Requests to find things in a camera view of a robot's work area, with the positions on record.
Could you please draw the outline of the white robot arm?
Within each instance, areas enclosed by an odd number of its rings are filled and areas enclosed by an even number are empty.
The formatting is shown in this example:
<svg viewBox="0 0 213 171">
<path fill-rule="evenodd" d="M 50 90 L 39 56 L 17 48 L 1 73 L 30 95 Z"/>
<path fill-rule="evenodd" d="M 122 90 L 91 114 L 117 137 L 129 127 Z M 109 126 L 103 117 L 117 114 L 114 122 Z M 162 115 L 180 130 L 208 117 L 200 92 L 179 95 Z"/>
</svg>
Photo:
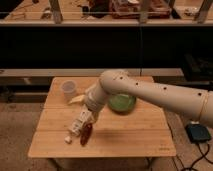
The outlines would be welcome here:
<svg viewBox="0 0 213 171">
<path fill-rule="evenodd" d="M 87 89 L 84 104 L 99 113 L 116 94 L 132 95 L 213 128 L 213 91 L 139 81 L 125 70 L 106 70 Z"/>
</svg>

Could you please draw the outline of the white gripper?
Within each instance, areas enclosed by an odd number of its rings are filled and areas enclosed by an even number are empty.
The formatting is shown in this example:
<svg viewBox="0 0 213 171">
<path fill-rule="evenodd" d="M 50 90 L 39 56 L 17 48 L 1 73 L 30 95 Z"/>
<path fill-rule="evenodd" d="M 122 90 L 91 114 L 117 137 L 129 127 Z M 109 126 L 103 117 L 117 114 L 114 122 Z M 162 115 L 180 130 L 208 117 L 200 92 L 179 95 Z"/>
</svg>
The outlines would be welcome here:
<svg viewBox="0 0 213 171">
<path fill-rule="evenodd" d="M 72 98 L 68 104 L 85 103 L 92 112 L 94 121 L 98 120 L 100 111 L 104 108 L 108 100 L 108 94 L 99 83 L 93 84 L 86 91 L 85 95 L 79 95 Z"/>
</svg>

